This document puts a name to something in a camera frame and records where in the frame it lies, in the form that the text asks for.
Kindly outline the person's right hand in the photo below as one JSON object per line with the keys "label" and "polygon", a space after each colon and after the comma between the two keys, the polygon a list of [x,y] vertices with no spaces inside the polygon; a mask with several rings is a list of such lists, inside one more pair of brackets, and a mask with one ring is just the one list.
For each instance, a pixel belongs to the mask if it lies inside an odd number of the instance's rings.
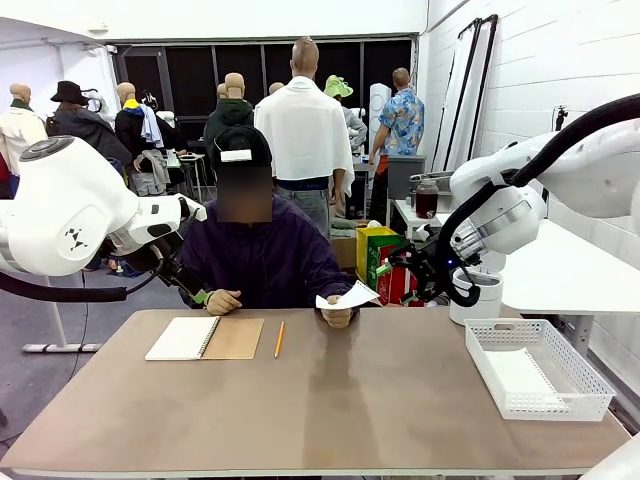
{"label": "person's right hand", "polygon": [[218,289],[208,294],[206,311],[213,316],[222,316],[242,307],[241,292]]}

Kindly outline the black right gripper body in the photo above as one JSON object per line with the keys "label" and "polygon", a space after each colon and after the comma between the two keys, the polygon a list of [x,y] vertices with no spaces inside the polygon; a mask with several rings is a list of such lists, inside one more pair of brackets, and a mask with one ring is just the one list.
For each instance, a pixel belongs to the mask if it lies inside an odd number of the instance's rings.
{"label": "black right gripper body", "polygon": [[417,296],[438,296],[445,291],[445,275],[437,251],[439,236],[440,232],[434,231],[425,240],[410,241],[408,269],[416,278]]}

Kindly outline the person's left hand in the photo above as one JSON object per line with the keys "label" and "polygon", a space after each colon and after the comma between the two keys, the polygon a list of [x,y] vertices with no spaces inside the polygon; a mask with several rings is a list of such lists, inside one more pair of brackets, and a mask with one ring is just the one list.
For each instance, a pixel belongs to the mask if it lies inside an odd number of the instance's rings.
{"label": "person's left hand", "polygon": [[349,326],[353,317],[353,309],[321,309],[321,316],[325,322],[334,329],[343,329]]}

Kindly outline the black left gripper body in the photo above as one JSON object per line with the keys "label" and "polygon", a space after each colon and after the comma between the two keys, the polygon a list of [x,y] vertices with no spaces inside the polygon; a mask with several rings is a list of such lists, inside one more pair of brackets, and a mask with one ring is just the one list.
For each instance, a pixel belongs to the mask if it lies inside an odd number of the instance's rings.
{"label": "black left gripper body", "polygon": [[179,258],[182,243],[182,236],[173,232],[125,255],[124,260],[137,272],[151,272],[167,286],[195,295],[196,276]]}

